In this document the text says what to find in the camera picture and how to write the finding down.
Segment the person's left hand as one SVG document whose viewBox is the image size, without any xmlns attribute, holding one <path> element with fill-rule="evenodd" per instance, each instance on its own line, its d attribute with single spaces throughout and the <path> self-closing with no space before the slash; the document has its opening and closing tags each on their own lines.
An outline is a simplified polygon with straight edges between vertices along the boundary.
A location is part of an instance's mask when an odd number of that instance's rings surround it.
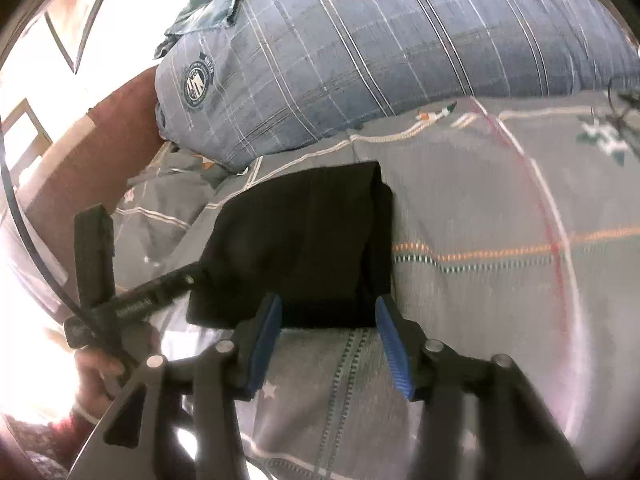
<svg viewBox="0 0 640 480">
<path fill-rule="evenodd" d="M 100 419 L 112 400 L 104 384 L 104 378 L 116 378 L 125 373 L 118 359 L 97 348 L 83 348 L 74 352 L 79 386 L 77 404 L 91 417 Z"/>
</svg>

